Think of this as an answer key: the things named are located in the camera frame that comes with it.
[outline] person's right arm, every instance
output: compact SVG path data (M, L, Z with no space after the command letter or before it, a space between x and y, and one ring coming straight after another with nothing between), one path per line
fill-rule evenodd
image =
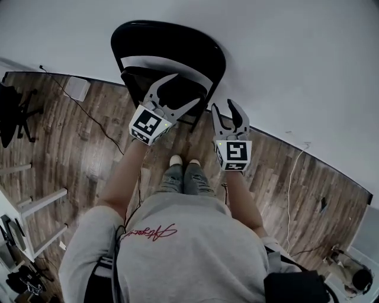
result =
M260 238L268 237L261 213L240 172L226 172L227 188L232 217L250 228Z

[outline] white box on floor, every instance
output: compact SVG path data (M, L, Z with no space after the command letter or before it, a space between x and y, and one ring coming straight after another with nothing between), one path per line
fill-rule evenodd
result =
M90 85L85 79L70 77L65 87L65 96L70 95L73 99L83 102Z

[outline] ripped jeans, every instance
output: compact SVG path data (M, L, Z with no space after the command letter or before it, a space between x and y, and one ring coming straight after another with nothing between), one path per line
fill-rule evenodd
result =
M190 163L183 176L183 167L179 164L171 166L163 175L162 182L157 192L177 192L186 195L201 195L215 197L213 189L209 186L208 179L203 169Z

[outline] shoe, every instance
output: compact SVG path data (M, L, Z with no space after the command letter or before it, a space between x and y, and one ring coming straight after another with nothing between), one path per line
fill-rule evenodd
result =
M201 166L199 160L196 160L196 159L192 159L191 161L189 161L189 163L190 163L190 164L191 164L191 163L195 163L195 164Z
M182 158L180 158L180 156L178 154L173 155L170 159L170 167L175 165L175 164L183 165Z

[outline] shirt sleeve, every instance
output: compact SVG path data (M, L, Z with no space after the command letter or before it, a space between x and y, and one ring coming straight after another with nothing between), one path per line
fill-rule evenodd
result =
M269 249L272 249L275 252L280 252L282 256L294 261L294 259L291 258L291 256L283 249L283 247L279 245L277 239L272 237L263 237L261 238L261 240L264 246L267 246ZM296 265L282 262L278 258L280 258L279 254L277 254L277 256L274 257L269 257L269 265L271 272L301 272L301 269L298 268Z
M107 206L93 207L79 220L59 268L66 303L84 302L89 277L99 258L108 254L115 231L123 224L121 216Z

